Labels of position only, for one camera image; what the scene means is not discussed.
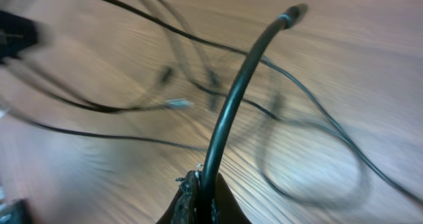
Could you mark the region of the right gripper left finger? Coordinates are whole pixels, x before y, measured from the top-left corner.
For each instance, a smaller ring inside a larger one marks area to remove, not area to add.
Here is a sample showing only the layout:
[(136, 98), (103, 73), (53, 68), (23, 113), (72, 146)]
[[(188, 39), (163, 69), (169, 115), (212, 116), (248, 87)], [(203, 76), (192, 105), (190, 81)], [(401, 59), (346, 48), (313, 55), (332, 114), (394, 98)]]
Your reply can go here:
[(177, 178), (178, 190), (171, 204), (157, 224), (195, 224), (198, 222), (196, 203), (199, 192), (200, 171), (191, 170), (185, 177)]

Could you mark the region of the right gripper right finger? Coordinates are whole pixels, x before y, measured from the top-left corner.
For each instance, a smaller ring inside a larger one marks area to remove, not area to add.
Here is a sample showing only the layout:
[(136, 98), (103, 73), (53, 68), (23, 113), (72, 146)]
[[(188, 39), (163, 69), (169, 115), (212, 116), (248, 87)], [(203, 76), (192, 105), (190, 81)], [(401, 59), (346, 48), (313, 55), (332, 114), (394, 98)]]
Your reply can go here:
[(214, 203), (215, 223), (251, 224), (220, 173), (217, 175), (215, 183)]

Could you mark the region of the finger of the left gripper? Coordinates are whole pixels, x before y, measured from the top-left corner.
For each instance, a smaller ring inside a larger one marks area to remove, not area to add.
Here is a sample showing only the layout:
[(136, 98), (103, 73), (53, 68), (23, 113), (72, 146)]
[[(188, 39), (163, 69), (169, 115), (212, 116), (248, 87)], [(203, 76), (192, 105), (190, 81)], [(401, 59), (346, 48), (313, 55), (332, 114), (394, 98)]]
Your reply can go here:
[(1, 64), (38, 43), (38, 29), (33, 20), (1, 11)]

